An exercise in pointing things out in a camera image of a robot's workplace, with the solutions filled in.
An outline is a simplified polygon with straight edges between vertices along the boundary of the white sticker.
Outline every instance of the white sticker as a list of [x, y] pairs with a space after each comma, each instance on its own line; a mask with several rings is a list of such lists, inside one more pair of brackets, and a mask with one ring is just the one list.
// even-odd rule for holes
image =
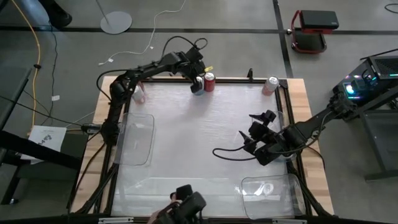
[[60, 99], [60, 95], [51, 96], [51, 100], [52, 100], [52, 101], [57, 101], [57, 100], [59, 100], [59, 99]]

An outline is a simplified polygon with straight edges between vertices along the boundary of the red soda can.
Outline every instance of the red soda can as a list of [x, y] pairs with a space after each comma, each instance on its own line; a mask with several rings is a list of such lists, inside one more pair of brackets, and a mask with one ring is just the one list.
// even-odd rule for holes
[[213, 91], [216, 85], [216, 77], [213, 73], [206, 73], [205, 75], [205, 91]]

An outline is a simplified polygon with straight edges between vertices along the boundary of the yellow cable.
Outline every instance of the yellow cable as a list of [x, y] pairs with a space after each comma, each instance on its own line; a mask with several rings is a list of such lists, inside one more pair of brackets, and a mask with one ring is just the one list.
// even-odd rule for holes
[[[19, 6], [17, 5], [17, 3], [15, 3], [14, 0], [11, 0], [12, 3], [14, 3], [15, 7], [18, 9], [19, 13], [21, 14], [21, 16], [25, 19], [27, 25], [29, 26], [30, 30], [33, 33], [33, 36], [35, 37], [36, 40], [36, 44], [37, 44], [37, 50], [38, 50], [38, 56], [37, 56], [37, 65], [40, 65], [40, 56], [41, 56], [41, 52], [40, 52], [40, 44], [39, 44], [39, 40], [36, 36], [35, 30], [33, 30], [32, 26], [30, 25], [30, 22], [27, 20], [25, 14], [22, 12], [22, 10], [19, 8]], [[36, 76], [37, 73], [39, 72], [38, 68], [35, 68], [35, 75], [33, 76], [33, 82], [32, 82], [32, 88], [33, 88], [33, 110], [36, 110]], [[32, 128], [35, 125], [35, 111], [33, 111], [33, 115], [32, 115]]]

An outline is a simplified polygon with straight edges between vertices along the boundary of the gray floor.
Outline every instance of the gray floor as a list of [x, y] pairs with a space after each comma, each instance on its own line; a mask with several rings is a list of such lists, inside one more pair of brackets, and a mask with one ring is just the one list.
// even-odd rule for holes
[[[26, 10], [34, 25], [47, 25], [48, 19], [35, 0], [17, 1]], [[99, 27], [101, 14], [92, 1], [58, 0], [72, 16], [72, 27]], [[133, 28], [151, 28], [154, 14], [176, 10], [182, 0], [101, 1], [106, 11], [122, 10], [131, 14]], [[334, 10], [340, 20], [339, 30], [397, 30], [398, 15], [384, 10], [387, 0], [279, 0], [284, 28], [289, 28], [296, 9]], [[25, 26], [12, 4], [0, 13], [0, 25]], [[272, 0], [187, 0], [181, 12], [158, 17], [161, 28], [276, 29]], [[159, 33], [144, 55], [118, 55], [113, 63], [102, 67], [111, 54], [121, 50], [142, 51], [148, 33], [106, 35], [102, 33], [56, 32], [58, 63], [55, 71], [54, 116], [76, 120], [95, 109], [98, 90], [96, 77], [103, 71], [131, 68], [160, 57], [167, 38], [177, 35]], [[214, 66], [220, 77], [244, 77], [249, 68], [256, 77], [286, 77], [277, 34], [180, 34], [189, 39], [206, 37], [209, 45], [203, 50], [204, 61]], [[49, 107], [51, 69], [55, 53], [54, 39], [49, 32], [38, 32], [42, 48], [42, 66], [37, 78], [38, 99]], [[36, 46], [30, 32], [0, 31], [0, 67], [31, 67], [36, 60]], [[320, 55], [303, 55], [290, 48], [289, 57], [295, 78], [304, 78], [312, 113], [322, 110], [331, 96], [331, 88], [358, 66], [359, 58], [396, 48], [396, 35], [328, 35], [328, 49]], [[168, 50], [186, 50], [184, 41], [175, 40]], [[31, 80], [26, 88], [31, 93]], [[25, 94], [20, 103], [32, 106]], [[38, 116], [37, 122], [44, 118]], [[82, 122], [90, 122], [89, 116]], [[31, 112], [17, 107], [6, 129], [20, 136], [29, 130]], [[344, 218], [397, 223], [398, 180], [366, 183], [363, 176], [379, 171], [374, 154], [368, 146], [362, 124], [358, 121], [328, 124], [320, 138], [326, 162], [326, 176], [335, 213]], [[0, 193], [6, 186], [12, 168], [0, 168]]]

